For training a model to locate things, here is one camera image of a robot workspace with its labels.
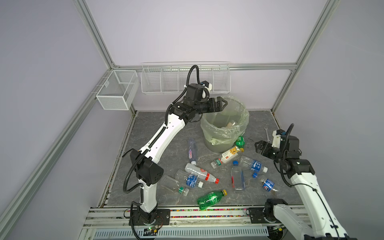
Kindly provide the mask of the tall blue cap clear bottle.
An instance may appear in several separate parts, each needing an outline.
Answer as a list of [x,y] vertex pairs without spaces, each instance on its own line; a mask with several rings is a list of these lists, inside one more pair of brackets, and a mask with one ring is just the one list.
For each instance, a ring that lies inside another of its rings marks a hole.
[[239,166],[238,161],[233,161],[231,174],[232,174],[232,187],[233,187],[233,189],[235,191],[244,191],[246,188],[244,173],[243,173],[242,168]]

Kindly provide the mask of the green cap clear bottle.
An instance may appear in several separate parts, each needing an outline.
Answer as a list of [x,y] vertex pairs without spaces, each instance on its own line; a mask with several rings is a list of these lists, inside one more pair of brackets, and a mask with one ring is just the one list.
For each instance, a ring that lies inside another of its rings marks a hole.
[[182,196],[187,196],[189,193],[189,189],[186,187],[183,187],[181,183],[168,175],[163,175],[160,181],[158,182],[162,187],[173,191],[175,193],[178,193]]

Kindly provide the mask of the white cap orange label bottle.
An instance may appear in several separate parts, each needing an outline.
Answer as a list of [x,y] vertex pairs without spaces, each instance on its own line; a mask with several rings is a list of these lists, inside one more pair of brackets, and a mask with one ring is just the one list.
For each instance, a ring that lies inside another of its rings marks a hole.
[[229,122],[227,125],[226,125],[226,128],[231,128],[231,127],[233,127],[233,126],[235,126],[236,125],[236,122],[235,121],[231,121],[231,122]]

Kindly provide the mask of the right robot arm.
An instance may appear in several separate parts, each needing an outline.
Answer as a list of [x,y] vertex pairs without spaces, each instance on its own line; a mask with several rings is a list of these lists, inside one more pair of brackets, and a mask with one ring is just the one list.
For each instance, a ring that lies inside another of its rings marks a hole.
[[300,158],[300,141],[297,138],[282,137],[278,147],[259,141],[255,148],[258,154],[279,164],[283,182],[299,193],[310,224],[304,223],[281,199],[269,204],[268,217],[281,222],[297,240],[351,239],[326,201],[311,163]]

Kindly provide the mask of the small green bottle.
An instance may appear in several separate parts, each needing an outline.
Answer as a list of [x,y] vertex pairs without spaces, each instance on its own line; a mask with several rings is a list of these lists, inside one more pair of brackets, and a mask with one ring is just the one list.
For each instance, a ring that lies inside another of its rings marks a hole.
[[245,139],[243,136],[239,136],[236,140],[236,146],[240,149],[240,148],[244,148],[245,146]]

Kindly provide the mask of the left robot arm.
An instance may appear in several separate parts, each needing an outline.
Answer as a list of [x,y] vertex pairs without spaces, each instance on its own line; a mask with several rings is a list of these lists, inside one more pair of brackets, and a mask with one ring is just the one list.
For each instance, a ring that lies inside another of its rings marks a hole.
[[136,220],[152,224],[158,217],[157,183],[164,174],[164,169],[158,162],[174,137],[195,115],[221,112],[227,105],[228,101],[222,97],[203,101],[184,98],[180,102],[170,104],[165,121],[155,135],[141,149],[127,151],[132,165],[123,182],[123,192],[129,194],[136,188],[140,189],[140,201],[131,203],[137,207],[130,213],[131,224]]

